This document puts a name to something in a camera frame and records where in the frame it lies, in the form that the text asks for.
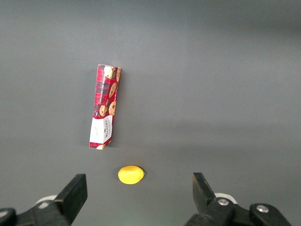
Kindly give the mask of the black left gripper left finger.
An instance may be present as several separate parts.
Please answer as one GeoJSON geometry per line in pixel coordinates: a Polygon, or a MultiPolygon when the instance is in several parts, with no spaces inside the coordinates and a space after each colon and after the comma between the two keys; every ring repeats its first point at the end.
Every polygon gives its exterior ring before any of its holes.
{"type": "Polygon", "coordinates": [[[58,195],[41,198],[29,210],[0,209],[2,226],[70,226],[87,200],[85,174],[77,174],[58,195]]]}

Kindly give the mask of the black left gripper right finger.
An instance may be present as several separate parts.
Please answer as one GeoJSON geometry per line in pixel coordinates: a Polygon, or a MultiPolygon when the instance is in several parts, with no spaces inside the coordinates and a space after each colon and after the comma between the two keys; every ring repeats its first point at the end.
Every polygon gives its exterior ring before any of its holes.
{"type": "Polygon", "coordinates": [[[249,209],[238,205],[227,194],[214,193],[202,173],[193,174],[193,199],[198,213],[187,226],[290,226],[291,223],[274,206],[251,204],[249,209]]]}

